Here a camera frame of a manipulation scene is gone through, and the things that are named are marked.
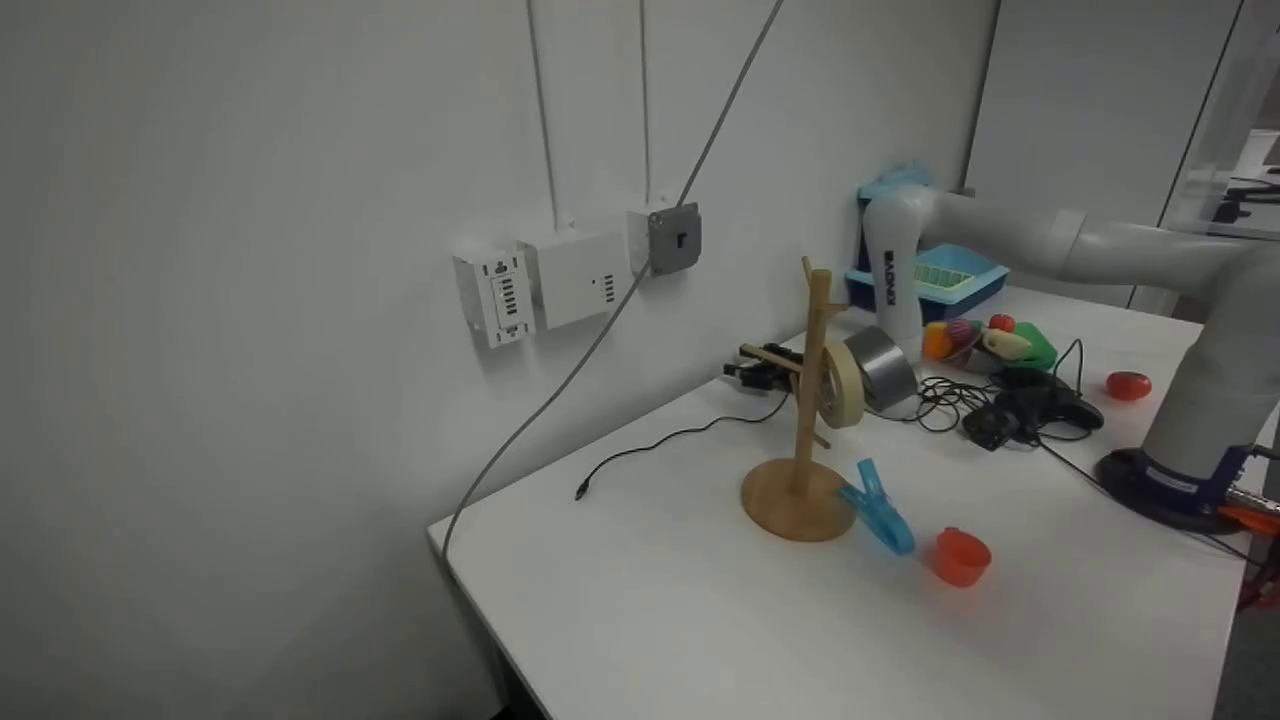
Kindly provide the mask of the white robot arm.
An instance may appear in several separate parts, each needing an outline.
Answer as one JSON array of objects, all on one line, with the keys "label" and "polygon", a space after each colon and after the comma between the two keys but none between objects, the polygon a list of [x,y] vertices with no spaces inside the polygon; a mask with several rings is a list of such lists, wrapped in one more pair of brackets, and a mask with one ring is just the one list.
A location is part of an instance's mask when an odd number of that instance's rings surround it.
[{"label": "white robot arm", "polygon": [[919,355],[917,257],[964,244],[1015,272],[1068,285],[1146,285],[1201,309],[1201,336],[1141,444],[1170,470],[1208,479],[1234,444],[1260,434],[1280,398],[1280,246],[1153,224],[1097,224],[1086,213],[1012,213],[924,183],[874,192],[860,206],[876,320]]}]

